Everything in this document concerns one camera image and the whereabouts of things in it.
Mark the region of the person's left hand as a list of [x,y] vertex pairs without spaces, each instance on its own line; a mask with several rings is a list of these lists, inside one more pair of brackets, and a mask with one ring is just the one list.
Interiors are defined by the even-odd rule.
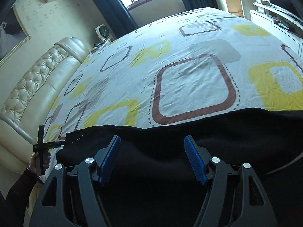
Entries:
[[[38,152],[34,153],[28,164],[28,170],[32,172],[34,175],[37,175],[38,158],[39,158],[39,153]],[[50,160],[51,160],[51,154],[47,151],[46,158],[44,159],[44,164],[43,164],[44,169],[48,169],[50,167]]]

